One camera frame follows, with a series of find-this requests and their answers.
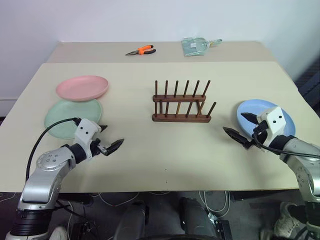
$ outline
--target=white wall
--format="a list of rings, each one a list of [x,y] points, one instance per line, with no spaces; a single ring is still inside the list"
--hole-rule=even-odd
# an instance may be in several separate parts
[[[19,96],[58,41],[190,36],[260,41],[295,80],[320,54],[320,0],[1,0],[0,99]]]

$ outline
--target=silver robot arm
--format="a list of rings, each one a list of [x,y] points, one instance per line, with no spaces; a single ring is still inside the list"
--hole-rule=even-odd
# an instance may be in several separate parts
[[[310,237],[320,240],[320,147],[283,135],[286,121],[280,107],[269,108],[258,116],[247,112],[241,115],[257,125],[253,140],[247,140],[232,128],[223,127],[224,131],[246,149],[257,146],[271,151],[289,166],[305,202]]]
[[[123,143],[117,140],[109,147],[100,144],[96,133],[107,126],[97,125],[82,119],[75,131],[73,145],[64,145],[42,154],[36,161],[36,169],[23,188],[15,221],[6,240],[45,240],[48,225],[58,200],[63,178],[83,160],[91,159],[99,153],[108,156]]]

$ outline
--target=floor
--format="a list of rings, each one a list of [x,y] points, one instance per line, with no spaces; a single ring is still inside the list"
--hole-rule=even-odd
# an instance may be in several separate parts
[[[9,198],[13,193],[0,193],[0,201]],[[125,193],[102,193],[102,197],[109,203],[115,205],[125,202],[134,197],[136,192]],[[221,191],[206,192],[207,205],[212,209],[219,209],[224,205],[225,195]],[[144,200],[150,209],[149,223],[146,226],[146,236],[161,234],[182,234],[178,215],[178,202],[181,197],[195,198],[200,203],[198,191],[170,192],[165,195],[154,195],[149,192],[140,192],[136,200]],[[20,198],[17,193],[14,198],[0,202],[0,239],[10,231],[15,215],[15,209]],[[229,213],[222,219],[228,220],[234,240],[258,240],[261,228],[271,228],[279,216],[280,202],[294,202],[303,204],[298,190],[289,190],[270,194],[259,198],[231,201]],[[121,219],[122,214],[130,203],[113,207],[101,201],[99,197],[94,198],[91,206],[85,207],[86,216],[95,220],[100,238],[107,240],[112,237]],[[74,211],[84,214],[81,204],[73,203]],[[50,223],[50,231],[58,225],[67,226],[70,214],[64,210],[53,213]],[[71,224],[79,219],[73,216]]]

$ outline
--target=clear plastic bag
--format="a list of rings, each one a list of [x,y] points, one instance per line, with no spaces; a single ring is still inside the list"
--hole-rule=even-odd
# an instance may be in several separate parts
[[[222,39],[207,41],[203,37],[188,37],[181,41],[183,53],[185,56],[205,55],[208,48],[216,46],[222,42]]]

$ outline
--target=tabletop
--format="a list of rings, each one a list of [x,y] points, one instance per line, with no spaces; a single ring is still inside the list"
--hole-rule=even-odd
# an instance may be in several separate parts
[[[62,192],[133,192],[192,190],[294,189],[294,173],[278,156],[256,147],[245,150],[229,138],[223,126],[239,129],[238,105],[264,99],[291,115],[296,136],[320,145],[320,119],[299,94],[295,84],[275,61],[154,62],[154,63],[45,63],[23,91],[0,126],[0,192],[21,192],[30,151],[44,130],[48,110],[60,98],[55,93],[62,81],[81,75],[97,75],[109,81],[98,101],[99,121],[108,128],[99,138],[106,143],[124,138],[118,151],[99,155],[76,166],[64,179]],[[190,80],[191,94],[197,80],[199,93],[208,80],[207,113],[216,107],[209,123],[154,122],[155,80],[158,94],[178,93]],[[180,112],[188,108],[181,104]],[[177,105],[170,105],[175,113]],[[72,144],[46,135],[35,153]]]

